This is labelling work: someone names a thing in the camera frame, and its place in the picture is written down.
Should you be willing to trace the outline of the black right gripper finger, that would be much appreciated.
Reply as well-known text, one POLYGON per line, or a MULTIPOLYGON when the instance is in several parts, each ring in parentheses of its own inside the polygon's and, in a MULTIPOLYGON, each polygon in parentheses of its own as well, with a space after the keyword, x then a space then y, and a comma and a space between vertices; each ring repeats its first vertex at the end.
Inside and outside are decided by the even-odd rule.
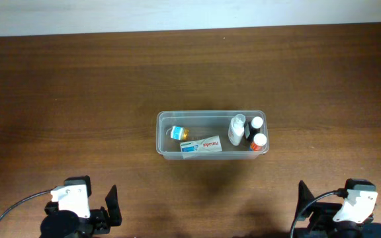
POLYGON ((302 215, 298 216, 298 214, 302 211, 302 208, 311 202, 314 199, 314 195, 311 193, 309 188, 306 186, 304 181, 300 181, 298 183, 298 202, 296 207, 296 218, 297 220, 305 220, 310 216, 310 210, 306 208, 302 215))
POLYGON ((362 190, 368 192, 376 192, 376 186, 369 180, 349 178, 345 182, 346 190, 362 190))

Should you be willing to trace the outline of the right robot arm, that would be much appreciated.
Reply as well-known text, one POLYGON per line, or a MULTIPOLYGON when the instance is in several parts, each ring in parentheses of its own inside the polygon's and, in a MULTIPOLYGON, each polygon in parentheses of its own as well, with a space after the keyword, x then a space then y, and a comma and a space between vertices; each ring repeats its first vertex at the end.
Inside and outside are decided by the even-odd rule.
POLYGON ((298 203, 290 228, 292 238, 381 237, 374 223, 378 193, 368 180, 349 178, 343 188, 314 196, 304 181, 298 184, 298 203))

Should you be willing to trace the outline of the gold-lid balm jar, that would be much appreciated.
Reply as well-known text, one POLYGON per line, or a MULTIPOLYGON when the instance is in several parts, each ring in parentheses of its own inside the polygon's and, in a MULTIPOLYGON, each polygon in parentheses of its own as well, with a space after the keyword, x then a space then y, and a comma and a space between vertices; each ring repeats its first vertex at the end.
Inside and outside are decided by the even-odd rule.
POLYGON ((185 141, 189 136, 189 129, 181 126, 172 126, 170 131, 170 138, 185 141))

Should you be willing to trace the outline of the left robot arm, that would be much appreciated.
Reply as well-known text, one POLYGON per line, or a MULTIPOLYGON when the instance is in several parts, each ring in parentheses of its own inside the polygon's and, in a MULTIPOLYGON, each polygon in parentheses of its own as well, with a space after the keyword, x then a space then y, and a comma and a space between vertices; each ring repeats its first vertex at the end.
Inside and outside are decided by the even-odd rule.
POLYGON ((92 194, 90 176, 70 177, 62 186, 50 191, 52 199, 46 204, 40 232, 41 237, 93 237, 106 235, 112 227, 122 224, 118 191, 114 185, 105 197, 106 207, 90 209, 92 194))

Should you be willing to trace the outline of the orange bottle white cap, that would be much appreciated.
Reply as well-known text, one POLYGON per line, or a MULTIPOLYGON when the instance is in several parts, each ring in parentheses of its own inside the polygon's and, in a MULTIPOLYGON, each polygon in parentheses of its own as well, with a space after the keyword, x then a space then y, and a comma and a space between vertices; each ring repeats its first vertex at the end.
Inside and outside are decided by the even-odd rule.
POLYGON ((253 141, 249 145, 249 151, 261 151, 267 144, 268 139, 265 134, 258 133, 253 137, 253 141))

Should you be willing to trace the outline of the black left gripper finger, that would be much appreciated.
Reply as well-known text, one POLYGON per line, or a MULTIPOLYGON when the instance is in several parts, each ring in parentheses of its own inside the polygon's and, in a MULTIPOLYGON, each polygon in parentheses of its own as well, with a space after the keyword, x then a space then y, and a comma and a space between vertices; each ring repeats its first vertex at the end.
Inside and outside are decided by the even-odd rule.
POLYGON ((92 195, 91 179, 89 175, 84 175, 80 177, 69 177, 64 180, 63 185, 64 186, 85 185, 87 196, 90 197, 90 195, 92 195))
POLYGON ((122 215, 120 212, 120 207, 118 204, 118 192, 116 185, 113 185, 107 196, 105 197, 105 202, 108 210, 108 223, 111 227, 121 226, 122 215))

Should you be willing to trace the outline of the white calamine lotion bottle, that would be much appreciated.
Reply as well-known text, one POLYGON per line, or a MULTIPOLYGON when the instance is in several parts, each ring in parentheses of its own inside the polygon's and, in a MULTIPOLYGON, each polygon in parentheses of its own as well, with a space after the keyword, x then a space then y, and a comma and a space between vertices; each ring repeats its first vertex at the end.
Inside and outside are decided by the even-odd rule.
POLYGON ((232 145, 238 146, 244 135, 246 118, 242 114, 235 115, 230 122, 228 137, 232 145))

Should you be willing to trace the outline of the white Panadol box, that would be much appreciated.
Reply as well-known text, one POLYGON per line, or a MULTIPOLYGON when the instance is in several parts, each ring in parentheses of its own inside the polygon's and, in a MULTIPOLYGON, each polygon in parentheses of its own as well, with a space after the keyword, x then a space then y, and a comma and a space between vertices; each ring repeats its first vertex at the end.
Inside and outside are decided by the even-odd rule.
POLYGON ((182 142, 180 148, 183 153, 211 153, 222 151, 219 136, 212 136, 197 141, 182 142))

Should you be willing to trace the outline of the dark bottle white cap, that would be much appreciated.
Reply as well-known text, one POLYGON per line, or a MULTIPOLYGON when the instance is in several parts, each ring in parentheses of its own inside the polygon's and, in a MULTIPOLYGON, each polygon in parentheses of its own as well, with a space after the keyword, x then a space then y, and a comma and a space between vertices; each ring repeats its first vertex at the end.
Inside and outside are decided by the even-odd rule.
POLYGON ((254 136, 261 131, 263 123, 264 120, 260 116, 256 116, 248 122, 244 129, 245 139, 247 141, 252 141, 254 136))

